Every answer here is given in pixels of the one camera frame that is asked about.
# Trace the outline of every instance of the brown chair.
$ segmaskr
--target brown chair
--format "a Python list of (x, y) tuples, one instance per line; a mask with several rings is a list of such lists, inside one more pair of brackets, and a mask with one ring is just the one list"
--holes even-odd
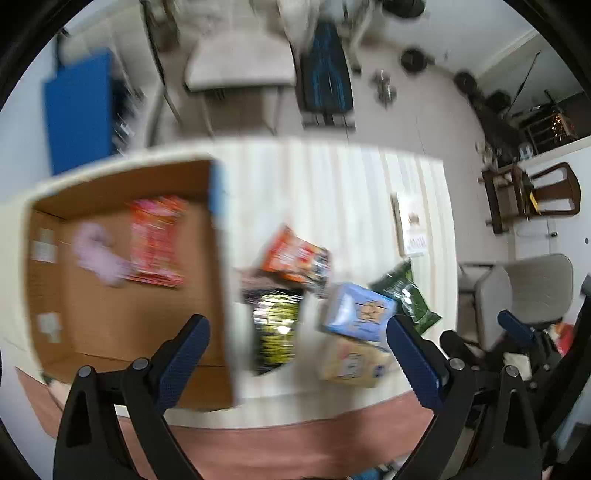
[[(532, 180), (540, 179), (553, 171), (562, 169), (566, 174), (564, 180), (543, 187), (535, 187), (533, 185)], [(495, 179), (498, 178), (503, 178), (506, 183), (496, 186)], [(518, 218), (529, 220), (537, 216), (573, 216), (579, 213), (581, 208), (581, 187), (572, 168), (566, 162), (557, 163), (531, 177), (516, 164), (511, 167), (510, 171), (504, 173), (485, 170), (482, 172), (482, 180), (480, 181), (485, 184), (486, 195), (491, 209), (491, 220), (487, 220), (486, 224), (493, 227), (495, 235), (501, 235), (507, 232), (508, 229), (504, 224), (512, 223)], [(517, 212), (510, 215), (501, 215), (497, 190), (506, 189), (511, 186), (515, 192)], [(530, 193), (533, 193), (534, 199), (538, 203), (552, 200), (570, 200), (573, 206), (567, 210), (540, 210), (538, 212), (530, 200)]]

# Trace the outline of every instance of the open brown box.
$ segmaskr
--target open brown box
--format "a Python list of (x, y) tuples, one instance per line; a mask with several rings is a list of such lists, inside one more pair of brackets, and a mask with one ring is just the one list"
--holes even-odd
[[(233, 405), (224, 356), (220, 248), (210, 208), (212, 190), (219, 188), (212, 174), (216, 168), (211, 160), (140, 167), (67, 187), (33, 204), (27, 302), (33, 345), (46, 375), (71, 383), (83, 365), (99, 372), (126, 368), (135, 358), (151, 357), (193, 313), (200, 313), (210, 321), (211, 340), (178, 406), (215, 410)], [(104, 226), (113, 236), (113, 252), (129, 258), (129, 202), (165, 194), (189, 201), (177, 230), (181, 287), (133, 281), (110, 287), (78, 266), (71, 244), (82, 222)], [(48, 230), (57, 245), (55, 262), (33, 258), (34, 243), (46, 242)], [(57, 342), (39, 322), (39, 314), (51, 312), (61, 326)]]

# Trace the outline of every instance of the white book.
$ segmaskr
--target white book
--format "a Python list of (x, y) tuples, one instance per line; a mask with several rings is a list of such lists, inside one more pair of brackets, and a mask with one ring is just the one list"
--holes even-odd
[(420, 195), (392, 195), (392, 208), (398, 234), (400, 255), (424, 255), (428, 251), (427, 220)]

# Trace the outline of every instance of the pink plush toy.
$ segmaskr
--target pink plush toy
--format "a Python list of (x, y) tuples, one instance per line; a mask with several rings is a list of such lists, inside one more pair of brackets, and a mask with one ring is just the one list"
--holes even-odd
[(98, 223), (83, 223), (74, 238), (78, 265), (91, 270), (107, 285), (116, 286), (131, 272), (130, 263), (109, 248), (113, 239)]

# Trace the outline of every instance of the metal bolt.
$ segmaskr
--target metal bolt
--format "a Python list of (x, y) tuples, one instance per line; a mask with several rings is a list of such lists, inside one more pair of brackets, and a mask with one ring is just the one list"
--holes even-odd
[(148, 366), (148, 364), (149, 362), (147, 358), (137, 358), (134, 360), (132, 366), (134, 367), (134, 370), (143, 370)]
[(449, 361), (449, 366), (452, 367), (454, 370), (464, 370), (466, 364), (464, 363), (464, 360), (460, 358), (452, 358)]
[(90, 375), (92, 373), (92, 367), (89, 367), (88, 365), (85, 365), (83, 367), (80, 367), (80, 369), (78, 370), (78, 376), (79, 377), (88, 377), (88, 375)]
[(507, 365), (505, 367), (505, 371), (510, 377), (517, 378), (519, 376), (519, 370), (517, 370), (517, 367), (514, 367), (513, 365)]

